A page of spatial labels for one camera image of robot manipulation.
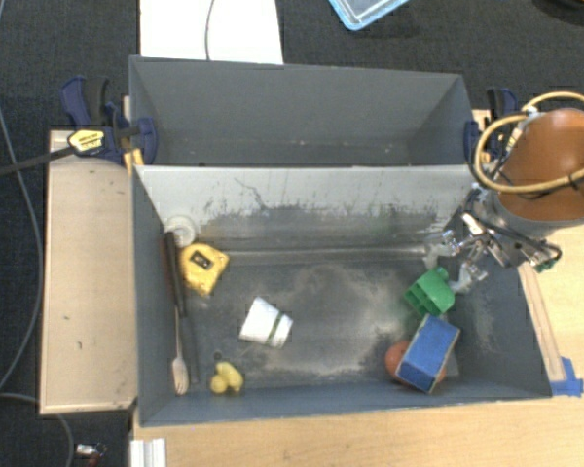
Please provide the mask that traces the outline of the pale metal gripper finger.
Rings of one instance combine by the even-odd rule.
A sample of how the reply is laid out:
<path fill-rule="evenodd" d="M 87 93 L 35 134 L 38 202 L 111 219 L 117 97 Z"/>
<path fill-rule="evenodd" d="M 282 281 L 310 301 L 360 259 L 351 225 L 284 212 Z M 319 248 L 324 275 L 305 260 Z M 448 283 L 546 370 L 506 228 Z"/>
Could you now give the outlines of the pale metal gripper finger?
<path fill-rule="evenodd" d="M 424 265 L 427 269 L 435 269 L 440 257 L 452 258 L 458 255 L 463 246 L 456 238 L 454 230 L 433 233 L 423 241 Z"/>
<path fill-rule="evenodd" d="M 459 295 L 467 294 L 475 284 L 482 282 L 488 277 L 488 273 L 478 266 L 480 260 L 481 255 L 475 253 L 468 256 L 460 264 L 457 279 L 448 282 L 453 293 Z"/>

